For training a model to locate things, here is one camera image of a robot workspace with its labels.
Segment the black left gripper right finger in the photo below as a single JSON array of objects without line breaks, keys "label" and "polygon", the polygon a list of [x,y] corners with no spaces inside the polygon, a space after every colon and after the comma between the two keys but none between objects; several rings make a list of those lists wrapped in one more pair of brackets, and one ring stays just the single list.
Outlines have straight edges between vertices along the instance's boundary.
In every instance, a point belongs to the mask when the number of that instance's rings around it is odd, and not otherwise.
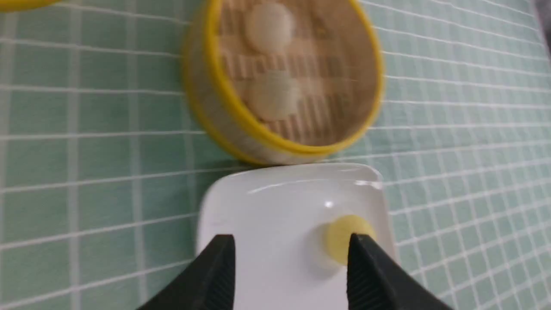
[{"label": "black left gripper right finger", "polygon": [[349,310],[449,310],[369,235],[350,237],[347,265]]}]

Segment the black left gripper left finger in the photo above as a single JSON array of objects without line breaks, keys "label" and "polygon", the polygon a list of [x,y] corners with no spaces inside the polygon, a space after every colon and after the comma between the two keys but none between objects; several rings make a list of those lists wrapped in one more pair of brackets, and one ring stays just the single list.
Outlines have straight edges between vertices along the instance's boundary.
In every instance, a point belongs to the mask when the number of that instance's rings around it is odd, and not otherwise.
[{"label": "black left gripper left finger", "polygon": [[217,234],[187,268],[140,310],[232,310],[235,300],[235,240]]}]

